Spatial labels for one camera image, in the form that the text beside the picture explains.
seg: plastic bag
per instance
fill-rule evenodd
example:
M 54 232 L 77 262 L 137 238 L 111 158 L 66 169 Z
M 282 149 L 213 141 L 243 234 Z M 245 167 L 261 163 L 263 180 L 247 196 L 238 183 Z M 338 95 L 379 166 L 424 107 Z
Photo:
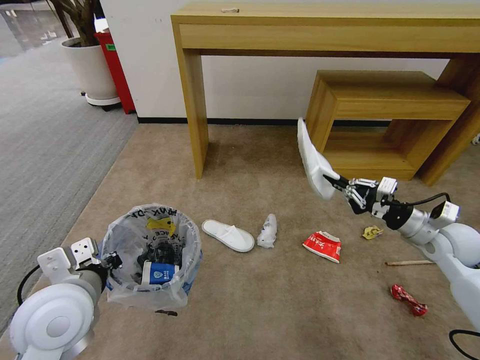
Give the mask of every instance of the plastic bag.
M 277 218 L 274 214 L 269 214 L 263 223 L 260 235 L 256 238 L 256 244 L 262 248 L 273 248 L 277 239 Z
M 184 307 L 202 260 L 201 246 L 197 225 L 180 211 L 156 203 L 135 206 L 108 226 L 101 244 L 101 258 L 116 251 L 123 262 L 108 277 L 108 301 L 155 311 Z M 180 269 L 164 284 L 141 284 L 144 261 Z

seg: white planter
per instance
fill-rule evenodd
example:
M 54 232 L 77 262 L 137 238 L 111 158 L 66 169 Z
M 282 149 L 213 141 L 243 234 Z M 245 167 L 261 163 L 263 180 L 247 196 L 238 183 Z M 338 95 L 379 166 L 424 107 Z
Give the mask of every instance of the white planter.
M 120 102 L 112 75 L 100 45 L 72 47 L 79 42 L 78 37 L 61 43 L 71 67 L 80 82 L 86 100 L 92 105 L 111 105 Z

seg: floor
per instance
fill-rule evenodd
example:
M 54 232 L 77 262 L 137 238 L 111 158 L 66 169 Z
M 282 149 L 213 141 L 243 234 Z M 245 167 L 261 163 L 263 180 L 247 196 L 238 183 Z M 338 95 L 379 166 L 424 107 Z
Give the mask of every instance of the floor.
M 61 41 L 0 64 L 0 331 L 23 276 L 65 239 L 138 123 L 87 104 Z
M 77 359 L 460 359 L 451 329 L 472 329 L 435 265 L 387 267 L 419 260 L 393 231 L 361 238 L 367 214 L 354 215 L 340 194 L 322 202 L 309 188 L 292 126 L 209 126 L 203 179 L 196 180 L 188 128 L 139 125 L 66 237 L 100 241 L 109 223 L 134 205 L 158 202 L 190 216 L 235 224 L 258 235 L 269 213 L 278 220 L 273 249 L 230 250 L 202 233 L 203 262 L 178 317 L 99 303 L 95 339 Z M 437 185 L 400 182 L 402 201 L 441 191 L 461 205 L 460 222 L 480 229 L 480 147 L 471 146 Z M 324 230 L 342 241 L 340 264 L 301 244 Z M 428 304 L 413 317 L 392 299 L 399 283 Z M 478 341 L 461 345 L 480 355 Z M 0 360 L 10 360 L 8 337 Z
M 0 5 L 0 64 L 66 36 L 49 5 L 53 8 L 51 2 L 44 0 Z M 68 16 L 67 21 L 74 29 Z

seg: potted plant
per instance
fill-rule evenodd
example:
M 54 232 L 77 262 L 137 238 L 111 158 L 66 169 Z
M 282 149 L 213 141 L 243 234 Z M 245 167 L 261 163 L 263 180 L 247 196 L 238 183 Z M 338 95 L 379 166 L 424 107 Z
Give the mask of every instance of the potted plant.
M 78 37 L 61 43 L 81 90 L 91 105 L 109 106 L 120 102 L 102 48 L 95 38 L 94 11 L 97 0 L 52 0 L 56 9 L 70 16 Z

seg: wooden desk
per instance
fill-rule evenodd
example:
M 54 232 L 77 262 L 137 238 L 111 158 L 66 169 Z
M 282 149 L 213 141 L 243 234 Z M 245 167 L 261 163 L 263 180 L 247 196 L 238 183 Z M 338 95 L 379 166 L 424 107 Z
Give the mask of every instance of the wooden desk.
M 451 59 L 438 83 L 471 104 L 420 169 L 429 185 L 480 131 L 480 4 L 197 2 L 171 22 L 198 179 L 209 144 L 201 55 Z

